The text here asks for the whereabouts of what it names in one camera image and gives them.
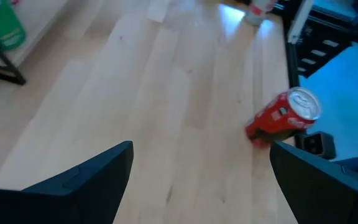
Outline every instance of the soda can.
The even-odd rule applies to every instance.
[[[266,12],[273,9],[277,0],[252,0],[246,14],[246,21],[254,26],[259,26],[265,19]]]
[[[321,105],[310,91],[294,87],[276,96],[246,124],[245,132],[254,146],[269,147],[310,128],[321,115]]]

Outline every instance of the green bag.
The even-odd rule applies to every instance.
[[[10,1],[0,0],[0,48],[12,50],[23,44],[25,31]]]

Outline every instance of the hardwood floor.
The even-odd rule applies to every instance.
[[[0,188],[23,189],[125,139],[119,223],[296,223],[244,123],[288,89],[282,22],[213,0],[72,0],[0,82]]]

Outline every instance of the coca-cola logo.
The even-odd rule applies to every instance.
[[[267,105],[267,108],[271,108],[272,106],[274,106],[279,99],[285,100],[286,97],[287,97],[287,93],[279,94],[278,96],[276,96],[274,99],[271,100],[271,102]]]
[[[298,121],[296,118],[289,118],[288,124],[295,126],[297,128],[305,128],[305,123],[302,121]]]

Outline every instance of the can lid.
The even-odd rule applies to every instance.
[[[288,102],[292,110],[303,119],[315,121],[321,115],[321,105],[317,97],[305,88],[292,88],[288,94]]]

